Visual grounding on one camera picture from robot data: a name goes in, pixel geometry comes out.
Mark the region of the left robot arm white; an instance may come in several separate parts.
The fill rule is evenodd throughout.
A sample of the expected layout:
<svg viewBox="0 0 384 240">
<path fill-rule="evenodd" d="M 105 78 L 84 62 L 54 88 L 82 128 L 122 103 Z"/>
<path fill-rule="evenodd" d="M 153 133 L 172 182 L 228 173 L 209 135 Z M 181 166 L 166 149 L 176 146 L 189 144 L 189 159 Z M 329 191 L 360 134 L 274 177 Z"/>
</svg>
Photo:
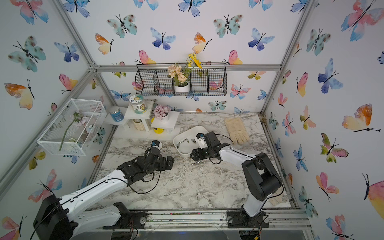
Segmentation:
<svg viewBox="0 0 384 240">
<path fill-rule="evenodd" d="M 34 232 L 40 240 L 69 240 L 89 230 L 114 225 L 121 211 L 110 209 L 85 210 L 110 194 L 129 187 L 155 172 L 173 168 L 175 159 L 162 156 L 158 147 L 148 148 L 143 156 L 125 162 L 99 181 L 61 198 L 54 194 L 45 198 L 33 222 Z"/>
</svg>

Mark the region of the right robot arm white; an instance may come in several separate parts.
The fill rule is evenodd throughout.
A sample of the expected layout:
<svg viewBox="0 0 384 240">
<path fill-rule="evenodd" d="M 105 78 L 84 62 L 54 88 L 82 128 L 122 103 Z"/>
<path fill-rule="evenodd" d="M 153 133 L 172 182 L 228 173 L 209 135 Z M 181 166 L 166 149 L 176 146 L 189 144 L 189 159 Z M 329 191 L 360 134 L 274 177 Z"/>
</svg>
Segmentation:
<svg viewBox="0 0 384 240">
<path fill-rule="evenodd" d="M 248 154 L 221 143 L 214 132 L 198 133 L 195 137 L 199 148 L 192 150 L 190 157 L 196 161 L 217 159 L 243 169 L 250 191 L 242 206 L 247 217 L 253 218 L 262 212 L 268 199 L 283 186 L 278 171 L 265 153 Z"/>
</svg>

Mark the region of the white plastic storage box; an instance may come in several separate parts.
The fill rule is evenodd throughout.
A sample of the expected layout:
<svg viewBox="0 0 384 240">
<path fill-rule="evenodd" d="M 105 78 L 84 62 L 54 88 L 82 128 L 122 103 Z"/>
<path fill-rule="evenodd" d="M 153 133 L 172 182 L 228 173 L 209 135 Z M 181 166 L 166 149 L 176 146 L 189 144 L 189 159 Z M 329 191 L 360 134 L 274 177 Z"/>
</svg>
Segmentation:
<svg viewBox="0 0 384 240">
<path fill-rule="evenodd" d="M 208 130 L 202 126 L 193 127 L 173 139 L 173 144 L 177 151 L 183 158 L 189 158 L 194 149 L 199 149 L 200 146 L 197 143 L 197 134 L 207 134 Z"/>
</svg>

